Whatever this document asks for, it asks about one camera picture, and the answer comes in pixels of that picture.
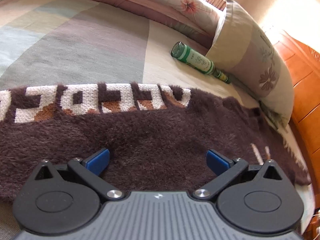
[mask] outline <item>wooden dresser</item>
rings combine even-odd
[[[304,145],[299,147],[309,167],[316,206],[320,207],[320,54],[283,30],[271,29],[266,35],[292,77],[295,93],[292,130],[297,130],[303,140]]]

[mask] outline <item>pillow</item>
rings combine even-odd
[[[276,113],[287,125],[294,93],[286,65],[258,24],[237,2],[227,0],[226,8],[206,57],[247,87],[269,110],[268,116],[277,119]]]

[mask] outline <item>flower print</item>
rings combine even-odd
[[[181,1],[182,12],[188,14],[194,14],[198,11],[197,3],[194,0],[182,0]]]
[[[153,0],[170,6],[190,19],[209,35],[214,36],[217,28],[217,13],[211,4],[200,0]]]
[[[270,89],[273,89],[273,82],[276,81],[276,72],[272,71],[272,68],[268,68],[268,70],[265,70],[264,74],[260,75],[260,86],[261,90],[268,91]]]
[[[262,62],[267,62],[271,53],[269,53],[264,47],[260,48],[260,54],[262,56]]]

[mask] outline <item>silver bolt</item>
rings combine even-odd
[[[160,194],[160,193],[158,193],[158,194],[154,195],[154,197],[155,197],[155,198],[157,198],[157,199],[160,199],[160,198],[162,198],[162,197],[163,197],[163,195],[162,195],[162,194]]]
[[[209,197],[209,196],[210,196],[210,192],[209,192],[209,190],[206,190],[206,189],[204,189],[204,188],[201,188],[201,189],[197,189],[197,190],[195,191],[195,195],[196,195],[197,197]]]
[[[122,197],[123,193],[120,190],[113,189],[107,192],[107,196],[109,198],[120,198]]]

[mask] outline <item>brown fuzzy rug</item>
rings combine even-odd
[[[260,109],[234,98],[103,83],[1,91],[0,101],[0,200],[12,201],[40,160],[66,163],[103,147],[103,178],[124,191],[195,190],[214,177],[207,150],[258,164],[254,146],[264,161],[268,147],[292,183],[310,183]]]

